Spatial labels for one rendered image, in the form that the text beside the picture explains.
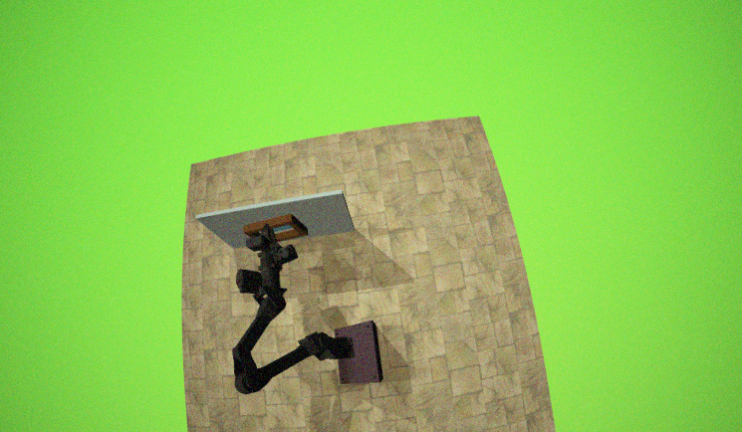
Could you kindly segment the brown picture frame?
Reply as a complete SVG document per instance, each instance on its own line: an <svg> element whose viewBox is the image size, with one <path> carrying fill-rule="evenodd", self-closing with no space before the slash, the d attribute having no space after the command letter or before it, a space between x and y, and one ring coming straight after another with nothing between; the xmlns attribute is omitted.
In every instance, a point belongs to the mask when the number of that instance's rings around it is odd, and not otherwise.
<svg viewBox="0 0 742 432"><path fill-rule="evenodd" d="M284 216L266 219L250 225L243 225L243 233L250 238L260 236L265 226L274 229L277 242L308 236L308 228L305 227L292 213Z"/></svg>

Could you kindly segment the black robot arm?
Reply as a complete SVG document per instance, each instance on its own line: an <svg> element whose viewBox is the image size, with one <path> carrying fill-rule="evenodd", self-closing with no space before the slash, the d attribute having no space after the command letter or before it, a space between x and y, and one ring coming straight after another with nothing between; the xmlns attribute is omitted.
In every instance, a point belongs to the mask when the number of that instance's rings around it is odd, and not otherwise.
<svg viewBox="0 0 742 432"><path fill-rule="evenodd" d="M283 269L283 264L298 258L292 244L279 251L273 249L272 253L274 263L280 266L280 269ZM323 332L314 332L299 340L300 345L297 349L264 367L257 368L251 350L270 321L284 310L286 301L283 295L287 289L281 288L280 275L277 271L266 271L261 274L252 270L239 269L236 274L236 285L240 293L254 294L252 297L260 306L256 318L232 350L236 377L235 388L238 392L243 394L258 392L274 376L311 355L319 361L355 357L351 338L331 337ZM263 298L265 295L268 297Z"/></svg>

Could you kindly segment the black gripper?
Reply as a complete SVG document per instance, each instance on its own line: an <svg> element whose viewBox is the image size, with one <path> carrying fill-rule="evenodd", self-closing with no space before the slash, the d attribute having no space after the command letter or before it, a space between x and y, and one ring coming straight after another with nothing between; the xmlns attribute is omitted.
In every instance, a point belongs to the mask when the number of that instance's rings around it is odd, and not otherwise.
<svg viewBox="0 0 742 432"><path fill-rule="evenodd" d="M280 266L277 266L274 263L272 250L278 249L279 251L283 247L277 243L274 229L269 229L268 224L265 224L260 236L247 239L246 246L254 252L262 251L262 253L257 253L257 257L260 258L260 266L258 266L258 270L261 271L261 274L266 271L282 271Z"/></svg>

